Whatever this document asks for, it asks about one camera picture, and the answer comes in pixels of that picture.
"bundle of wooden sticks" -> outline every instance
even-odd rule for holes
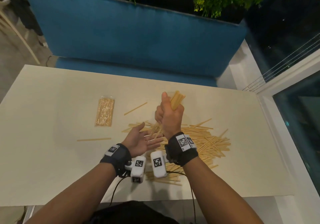
[[[174,94],[174,96],[171,99],[171,107],[173,109],[176,109],[178,105],[181,103],[181,101],[184,99],[184,95],[181,95],[178,91]],[[197,145],[197,150],[199,153],[199,157],[201,158],[204,163],[210,167],[211,169],[214,167],[217,167],[218,165],[214,165],[213,159],[215,157],[221,158],[225,157],[225,154],[223,151],[229,151],[229,146],[231,145],[230,139],[223,137],[223,135],[226,133],[227,129],[219,136],[213,136],[210,133],[209,127],[201,126],[202,124],[210,121],[206,120],[204,122],[201,122],[197,125],[181,125],[181,130],[186,135],[189,135],[193,142]],[[135,124],[129,124],[129,128],[122,131],[129,133],[131,128],[140,125],[141,122],[135,123]],[[145,127],[142,129],[142,131],[151,130],[152,134],[157,136],[161,130],[162,127],[158,123],[151,124],[148,121],[145,121]],[[161,146],[157,148],[157,150],[162,150],[163,153],[165,153],[165,144],[168,143],[167,139],[164,139],[164,141],[161,143]],[[150,153],[146,153],[146,158],[148,161],[150,161]],[[166,163],[166,169],[167,171],[175,171],[184,173],[182,167],[175,165],[174,163]],[[180,183],[180,174],[178,173],[170,173],[167,177],[163,178],[155,178],[152,171],[146,172],[146,179],[149,181],[154,182],[161,182],[166,184],[174,184],[174,185],[182,185]]]

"glass window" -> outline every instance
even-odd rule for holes
[[[320,48],[320,0],[264,0],[243,23],[266,82]]]
[[[273,98],[320,195],[320,71]]]

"forearm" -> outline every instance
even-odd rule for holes
[[[88,220],[115,177],[111,164],[99,163],[43,206],[27,224],[72,224]]]
[[[208,223],[262,224],[247,202],[199,158],[183,169]]]

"sealed package of sticks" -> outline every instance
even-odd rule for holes
[[[102,96],[99,99],[95,126],[111,126],[115,98]]]

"white window frame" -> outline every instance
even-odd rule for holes
[[[295,187],[294,196],[276,197],[284,223],[285,220],[287,223],[320,223],[320,197],[272,96],[319,70],[320,50],[255,91],[282,161]]]

